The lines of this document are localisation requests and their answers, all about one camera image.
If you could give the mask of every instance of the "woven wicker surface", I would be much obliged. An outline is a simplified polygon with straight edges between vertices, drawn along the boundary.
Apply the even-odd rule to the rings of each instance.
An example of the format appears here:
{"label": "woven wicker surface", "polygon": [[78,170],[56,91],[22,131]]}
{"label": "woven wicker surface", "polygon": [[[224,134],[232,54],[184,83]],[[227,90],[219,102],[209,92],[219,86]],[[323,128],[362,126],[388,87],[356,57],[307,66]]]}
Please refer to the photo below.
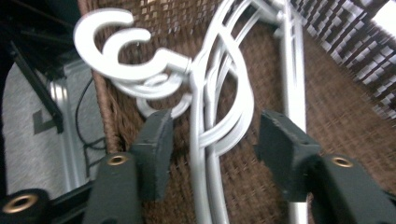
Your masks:
{"label": "woven wicker surface", "polygon": [[[102,7],[87,2],[80,0],[83,13]],[[115,3],[114,6],[125,7],[125,4]],[[206,26],[202,22],[177,29],[170,35],[160,35],[147,45],[132,46],[120,55],[120,60],[144,62],[159,46],[194,56],[201,47]],[[114,30],[107,29],[99,34],[99,47],[111,32]],[[254,90],[255,114],[246,137],[221,157],[222,180],[232,223],[283,223],[287,218],[287,206],[269,170],[256,160],[253,152],[253,145],[258,142],[261,111],[264,108],[282,111],[279,43],[272,33],[272,27],[257,25],[241,45]],[[357,159],[383,189],[395,193],[395,130],[373,112],[373,105],[364,100],[364,91],[353,83],[347,70],[340,68],[308,35],[304,36],[304,48],[308,133],[321,143],[325,153],[340,153]],[[93,76],[108,151],[125,150],[144,123],[136,110],[135,99],[117,91],[98,74],[93,73]],[[153,105],[162,108],[174,105],[181,93]],[[228,110],[233,96],[234,83],[227,80],[220,101],[220,115]],[[174,142],[166,198],[163,202],[145,203],[147,223],[195,221],[189,173],[188,113],[175,120]]]}
{"label": "woven wicker surface", "polygon": [[373,21],[389,0],[290,1],[307,31],[370,93],[375,112],[395,125],[396,39]]}

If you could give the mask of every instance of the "white hook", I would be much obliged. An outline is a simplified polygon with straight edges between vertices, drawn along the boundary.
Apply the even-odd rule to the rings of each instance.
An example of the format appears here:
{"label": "white hook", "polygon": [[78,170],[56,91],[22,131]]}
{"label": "white hook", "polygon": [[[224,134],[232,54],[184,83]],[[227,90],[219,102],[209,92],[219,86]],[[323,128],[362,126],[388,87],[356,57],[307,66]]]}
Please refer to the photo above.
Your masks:
{"label": "white hook", "polygon": [[[99,9],[89,13],[76,25],[74,40],[81,58],[93,69],[104,76],[118,80],[143,81],[169,68],[181,74],[190,72],[191,59],[168,49],[158,49],[154,57],[147,63],[139,65],[123,64],[110,61],[94,44],[94,37],[98,30],[107,25],[131,25],[133,15],[127,10],[118,8]],[[129,29],[129,38],[134,41],[147,42],[150,36],[146,32]]]}
{"label": "white hook", "polygon": [[[149,36],[149,32],[147,30],[139,29],[139,28],[116,32],[105,43],[103,48],[103,54],[110,61],[114,63],[118,63],[118,57],[122,47],[127,45],[128,43],[134,43],[138,41],[138,36],[145,36],[145,35]],[[173,73],[169,78],[166,74],[162,74],[162,75],[165,75],[165,78],[163,78],[163,76],[160,76],[162,78],[161,84],[159,84],[160,83],[159,81],[156,81],[155,84],[159,84],[159,85],[155,85],[155,86],[154,85],[142,86],[136,84],[135,82],[119,81],[114,79],[112,80],[112,82],[117,88],[119,88],[120,91],[123,91],[128,95],[138,98],[156,100],[171,95],[172,93],[177,91],[177,89],[180,87],[181,83],[183,82],[182,75],[179,75],[177,73]]]}

